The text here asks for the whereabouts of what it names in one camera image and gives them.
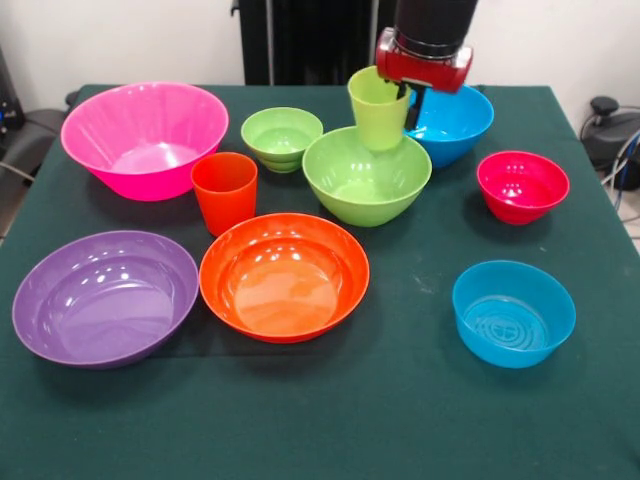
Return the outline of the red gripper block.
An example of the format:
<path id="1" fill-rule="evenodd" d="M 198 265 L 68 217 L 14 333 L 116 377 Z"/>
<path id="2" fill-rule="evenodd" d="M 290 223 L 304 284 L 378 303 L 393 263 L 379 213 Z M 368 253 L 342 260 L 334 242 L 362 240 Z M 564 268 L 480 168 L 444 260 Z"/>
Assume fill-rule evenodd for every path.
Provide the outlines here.
<path id="1" fill-rule="evenodd" d="M 399 34 L 385 28 L 379 36 L 375 64 L 378 75 L 397 86 L 396 99 L 409 99 L 404 128 L 416 129 L 426 88 L 455 93 L 465 83 L 473 62 L 473 49 L 462 46 L 448 58 L 428 58 L 410 53 L 398 43 Z"/>

